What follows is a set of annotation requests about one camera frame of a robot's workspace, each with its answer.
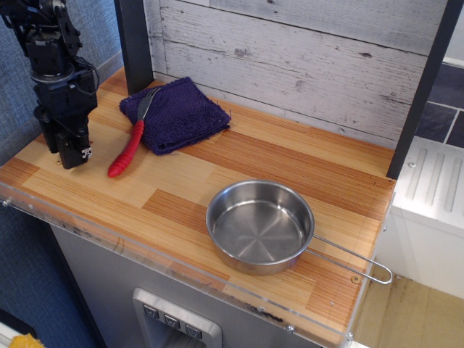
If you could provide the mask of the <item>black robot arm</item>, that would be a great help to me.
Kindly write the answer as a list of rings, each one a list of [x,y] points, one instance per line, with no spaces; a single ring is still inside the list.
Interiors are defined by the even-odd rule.
[[[80,31],[65,1],[2,1],[1,18],[12,29],[30,62],[39,121],[49,151],[64,169],[92,155],[88,116],[97,106],[97,69],[78,56]]]

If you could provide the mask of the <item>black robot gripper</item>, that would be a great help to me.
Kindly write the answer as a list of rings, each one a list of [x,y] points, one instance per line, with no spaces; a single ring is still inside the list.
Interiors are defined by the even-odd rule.
[[[94,67],[69,67],[58,75],[33,73],[39,121],[51,153],[59,152],[64,169],[80,166],[90,159],[88,115],[96,108],[99,76]]]

